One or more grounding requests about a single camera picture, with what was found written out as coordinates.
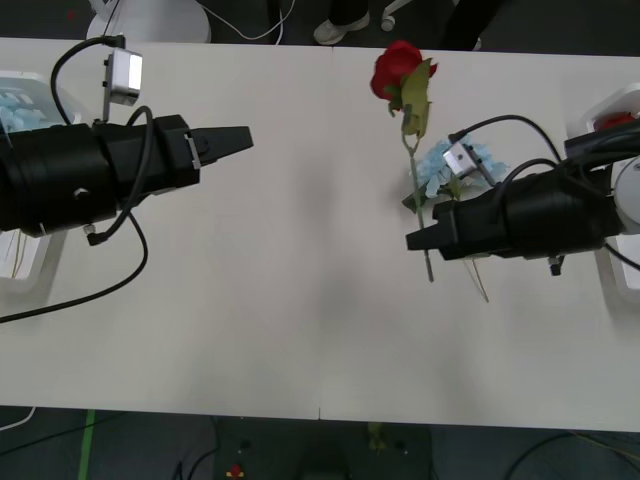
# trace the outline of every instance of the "green tape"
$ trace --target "green tape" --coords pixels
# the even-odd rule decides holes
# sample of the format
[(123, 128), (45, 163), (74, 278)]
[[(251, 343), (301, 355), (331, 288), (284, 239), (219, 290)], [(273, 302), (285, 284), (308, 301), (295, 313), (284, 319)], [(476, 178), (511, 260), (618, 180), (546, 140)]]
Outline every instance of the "green tape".
[[(96, 420), (96, 411), (87, 410), (87, 420), (85, 425), (92, 425)], [(82, 448), (80, 450), (80, 469), (78, 470), (78, 480), (89, 478), (89, 457), (91, 456), (91, 441), (93, 440), (93, 426), (85, 428), (82, 436)]]

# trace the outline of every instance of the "person's leg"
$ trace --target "person's leg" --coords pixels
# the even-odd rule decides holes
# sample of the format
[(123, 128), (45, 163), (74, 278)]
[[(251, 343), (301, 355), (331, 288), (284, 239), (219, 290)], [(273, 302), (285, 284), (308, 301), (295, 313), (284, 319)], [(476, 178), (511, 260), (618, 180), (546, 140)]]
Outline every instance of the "person's leg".
[(369, 12), (368, 0), (332, 0), (329, 20), (334, 25), (350, 25)]
[(460, 0), (447, 22), (442, 50), (473, 50), (505, 0)]
[(349, 32), (369, 25), (368, 0), (332, 0), (329, 19), (313, 32), (320, 45), (335, 45)]

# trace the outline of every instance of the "red rose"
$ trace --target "red rose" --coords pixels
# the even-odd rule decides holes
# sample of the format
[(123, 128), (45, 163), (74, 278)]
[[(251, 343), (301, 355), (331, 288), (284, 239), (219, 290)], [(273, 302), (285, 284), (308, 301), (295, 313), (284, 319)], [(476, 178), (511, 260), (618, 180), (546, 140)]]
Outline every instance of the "red rose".
[[(371, 90), (384, 100), (393, 100), (393, 94), (385, 92), (385, 87), (400, 88), (403, 78), (411, 75), (422, 63), (422, 53), (416, 47), (404, 40), (397, 40), (376, 61), (376, 69), (371, 79)], [(433, 76), (438, 64), (431, 65), (430, 75)]]

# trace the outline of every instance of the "red object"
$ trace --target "red object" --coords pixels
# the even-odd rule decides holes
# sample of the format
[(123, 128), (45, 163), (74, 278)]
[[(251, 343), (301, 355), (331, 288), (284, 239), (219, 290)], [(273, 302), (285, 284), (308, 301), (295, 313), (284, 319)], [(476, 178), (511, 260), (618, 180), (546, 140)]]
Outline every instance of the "red object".
[(244, 478), (244, 470), (242, 470), (242, 467), (236, 463), (231, 467), (231, 470), (227, 472), (227, 477), (233, 478), (234, 480), (237, 478)]
[[(371, 79), (371, 90), (384, 100), (393, 100), (393, 95), (385, 92), (387, 86), (400, 88), (402, 80), (411, 75), (422, 63), (422, 53), (404, 40), (397, 40), (376, 61), (375, 73)], [(430, 75), (438, 70), (438, 64), (431, 65)]]
[(629, 112), (614, 113), (607, 115), (606, 117), (599, 118), (596, 121), (595, 129), (596, 131), (606, 130), (607, 128), (616, 127), (635, 120), (637, 120), (636, 117)]

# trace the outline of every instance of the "black cable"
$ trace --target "black cable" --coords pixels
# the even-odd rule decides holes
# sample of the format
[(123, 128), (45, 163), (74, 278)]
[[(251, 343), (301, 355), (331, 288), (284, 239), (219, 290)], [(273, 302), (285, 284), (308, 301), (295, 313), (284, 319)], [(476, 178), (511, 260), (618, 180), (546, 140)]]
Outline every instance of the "black cable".
[(111, 24), (111, 20), (113, 19), (113, 14), (116, 13), (116, 10), (118, 9), (118, 5), (120, 5), (120, 0), (116, 1), (113, 10), (111, 10), (111, 15), (109, 15), (109, 20), (107, 21), (107, 25), (104, 27), (104, 32), (102, 33), (103, 37), (107, 36), (107, 30), (109, 30), (109, 25)]
[(633, 463), (631, 461), (631, 459), (627, 458), (626, 456), (624, 456), (623, 454), (621, 454), (620, 452), (613, 452), (612, 453), (618, 457), (620, 460), (622, 460), (624, 463), (626, 463), (627, 465), (629, 465), (629, 467), (631, 467), (639, 476), (640, 476), (640, 467), (638, 467), (635, 463)]
[(171, 480), (184, 480), (184, 477), (182, 476), (182, 462), (178, 462), (178, 466), (176, 467)]
[(76, 55), (77, 53), (80, 53), (82, 50), (86, 48), (93, 47), (94, 45), (106, 45), (108, 47), (113, 47), (113, 48), (116, 48), (116, 47), (124, 48), (124, 43), (125, 43), (125, 40), (122, 35), (118, 35), (116, 37), (102, 36), (102, 37), (96, 37), (96, 38), (89, 38), (84, 42), (80, 42), (79, 44), (74, 45), (71, 49), (69, 49), (68, 52), (62, 55), (60, 59), (56, 62), (56, 64), (53, 66), (53, 70), (51, 71), (51, 80), (50, 80), (51, 96), (53, 97), (53, 102), (56, 104), (56, 107), (58, 108), (58, 112), (60, 112), (60, 116), (62, 117), (62, 120), (66, 125), (71, 125), (71, 120), (69, 120), (69, 117), (67, 116), (67, 113), (64, 111), (64, 107), (62, 106), (62, 102), (60, 102), (60, 97), (58, 96), (58, 85), (57, 85), (58, 74), (60, 73), (60, 70), (62, 69), (64, 64), (67, 63), (69, 59), (74, 55)]
[(27, 312), (15, 313), (13, 315), (6, 315), (4, 317), (0, 317), (0, 324), (15, 322), (16, 320), (22, 320), (23, 318), (35, 317), (38, 315), (44, 315), (46, 313), (57, 312), (59, 310), (64, 310), (65, 308), (76, 307), (78, 305), (82, 305), (83, 303), (91, 302), (93, 300), (97, 300), (98, 298), (102, 298), (110, 293), (115, 292), (116, 290), (120, 290), (122, 287), (127, 286), (133, 280), (135, 280), (140, 273), (144, 270), (144, 267), (147, 265), (147, 261), (149, 260), (149, 247), (147, 245), (147, 239), (144, 237), (144, 233), (138, 225), (138, 222), (134, 218), (133, 214), (129, 214), (129, 219), (133, 224), (133, 227), (136, 229), (138, 236), (140, 237), (140, 243), (142, 243), (142, 261), (138, 268), (136, 268), (131, 275), (122, 280), (121, 282), (116, 283), (115, 285), (105, 288), (104, 290), (94, 293), (92, 295), (87, 295), (86, 297), (80, 297), (75, 300), (70, 300), (68, 302), (58, 303), (56, 305), (50, 305), (48, 307), (36, 308), (35, 310), (29, 310)]
[[(200, 455), (198, 457), (198, 459), (194, 462), (193, 466), (191, 467), (191, 470), (189, 471), (189, 475), (187, 476), (187, 480), (193, 480), (193, 476), (196, 474), (196, 471), (198, 469), (198, 467), (200, 466), (200, 464), (205, 461), (207, 458), (209, 458), (211, 455), (215, 454), (218, 450), (220, 450), (220, 448), (222, 447), (222, 443), (220, 442), (220, 435), (218, 433), (218, 427), (216, 426), (216, 422), (212, 417), (209, 417), (211, 419), (211, 425), (213, 427), (213, 433), (214, 436), (216, 438), (216, 446), (214, 448), (212, 448), (211, 450), (206, 451), (205, 453), (203, 453), (202, 455)], [(176, 469), (176, 473), (173, 475), (173, 478), (178, 478), (180, 480), (182, 480), (182, 462), (178, 463), (178, 468)]]
[(531, 455), (532, 453), (534, 453), (537, 450), (541, 449), (545, 445), (553, 443), (553, 442), (555, 442), (557, 440), (562, 440), (563, 438), (568, 438), (568, 437), (573, 437), (573, 436), (574, 435), (572, 433), (561, 433), (560, 435), (555, 435), (553, 437), (549, 437), (549, 438), (547, 438), (545, 440), (542, 440), (542, 441), (536, 443), (535, 445), (530, 447), (528, 450), (526, 450), (522, 455), (520, 455), (516, 459), (516, 461), (511, 464), (511, 466), (509, 467), (507, 472), (504, 474), (504, 477), (503, 477), (504, 480), (511, 480), (513, 478), (513, 474), (518, 469), (520, 464), (522, 462), (524, 462), (527, 458), (529, 458), (529, 455)]
[(486, 127), (487, 125), (491, 125), (493, 123), (505, 122), (510, 120), (524, 122), (527, 125), (529, 125), (531, 128), (533, 128), (544, 139), (545, 143), (553, 153), (553, 156), (556, 159), (556, 161), (558, 163), (562, 161), (562, 158), (560, 157), (560, 154), (558, 153), (558, 150), (556, 149), (555, 145), (551, 141), (551, 138), (549, 138), (549, 135), (547, 135), (546, 132), (542, 129), (542, 127), (540, 127), (540, 125), (538, 125), (536, 122), (528, 119), (527, 117), (523, 117), (522, 115), (500, 115), (498, 117), (489, 118), (482, 122), (476, 123), (475, 125), (471, 125), (470, 127), (467, 127), (463, 130), (460, 130), (458, 133), (449, 135), (449, 140), (451, 141), (451, 143), (456, 143), (460, 141), (465, 135), (473, 132), (474, 130), (478, 130), (479, 128)]
[(101, 423), (106, 423), (106, 422), (110, 422), (111, 420), (115, 420), (117, 418), (122, 417), (123, 415), (126, 415), (128, 412), (122, 412), (122, 413), (118, 413), (116, 415), (111, 415), (110, 417), (107, 418), (103, 418), (102, 420), (96, 420), (93, 423), (89, 423), (88, 425), (83, 425), (81, 427), (76, 427), (76, 428), (70, 428), (69, 430), (63, 430), (62, 432), (58, 432), (58, 433), (54, 433), (51, 435), (47, 435), (45, 437), (41, 437), (37, 440), (33, 440), (31, 442), (27, 442), (27, 443), (23, 443), (22, 445), (18, 445), (17, 447), (13, 447), (13, 448), (9, 448), (8, 450), (3, 450), (0, 452), (0, 457), (4, 457), (5, 455), (9, 455), (10, 453), (14, 453), (17, 452), (19, 450), (24, 450), (25, 448), (28, 447), (32, 447), (34, 445), (37, 445), (39, 443), (42, 442), (46, 442), (48, 440), (53, 440), (54, 438), (58, 438), (58, 437), (62, 437), (64, 435), (68, 435), (70, 433), (74, 433), (74, 432), (80, 432), (82, 430), (85, 430), (89, 427), (95, 427), (96, 425), (100, 425)]
[[(533, 445), (532, 447), (530, 447), (528, 450), (526, 450), (522, 455), (520, 455), (515, 462), (513, 462), (511, 464), (511, 466), (509, 467), (509, 469), (507, 470), (507, 472), (504, 475), (504, 480), (511, 480), (513, 478), (513, 474), (516, 472), (516, 470), (518, 469), (518, 467), (522, 464), (522, 462), (524, 462), (531, 454), (533, 454), (534, 452), (536, 452), (537, 450), (539, 450), (540, 448), (544, 447), (545, 445), (548, 445), (549, 443), (553, 443), (556, 440), (562, 440), (563, 438), (568, 438), (568, 437), (576, 437), (575, 434), (573, 433), (562, 433), (560, 435), (555, 435), (553, 437), (549, 437), (545, 440), (542, 440), (541, 442), (536, 443), (535, 445)], [(631, 467), (636, 473), (638, 473), (638, 475), (640, 475), (640, 467), (638, 467), (634, 462), (632, 462), (631, 460), (629, 460), (624, 454), (620, 453), (620, 452), (616, 452), (614, 450), (611, 450), (611, 446), (608, 443), (605, 442), (601, 442), (599, 440), (596, 440), (590, 436), (584, 435), (585, 438), (591, 440), (592, 442), (600, 445), (601, 447), (607, 449), (608, 451), (610, 451), (611, 453), (613, 453), (614, 455), (616, 455), (618, 458), (620, 458), (621, 460), (623, 460), (627, 465), (629, 465), (629, 467)]]
[(116, 218), (105, 232), (90, 233), (87, 235), (87, 240), (90, 245), (99, 245), (109, 240), (127, 219), (129, 213), (131, 213), (131, 209), (133, 209), (133, 207), (138, 203), (142, 187), (147, 179), (147, 170), (149, 170), (149, 164), (151, 163), (151, 148), (153, 147), (153, 114), (151, 113), (151, 109), (144, 105), (139, 107), (135, 112), (133, 112), (133, 115), (131, 115), (131, 118), (129, 118), (129, 121), (127, 122), (127, 127), (132, 126), (142, 114), (147, 117), (147, 128), (145, 129), (145, 136), (142, 144), (140, 166), (138, 167), (138, 173), (133, 183), (133, 187), (131, 188), (131, 193), (122, 207), (122, 211), (118, 215), (118, 218)]
[(523, 171), (527, 170), (528, 168), (535, 167), (536, 165), (548, 165), (551, 168), (556, 168), (558, 166), (557, 163), (554, 163), (547, 158), (536, 158), (534, 160), (524, 162), (523, 164), (518, 165), (516, 168), (514, 168), (509, 173), (509, 175), (507, 175), (504, 181), (495, 187), (497, 191), (495, 196), (493, 197), (493, 204), (496, 212), (496, 218), (500, 214), (500, 205), (502, 204), (502, 199), (506, 195), (507, 189), (509, 188), (509, 185), (511, 185), (511, 182), (513, 182), (513, 180)]
[(606, 248), (609, 251), (609, 253), (611, 253), (611, 255), (616, 257), (622, 263), (626, 263), (630, 267), (635, 268), (636, 270), (638, 270), (640, 272), (640, 265), (639, 264), (637, 264), (636, 262), (634, 262), (630, 258), (627, 258), (624, 255), (622, 255), (619, 251), (617, 251), (615, 248), (613, 248), (609, 243), (605, 242), (604, 248)]

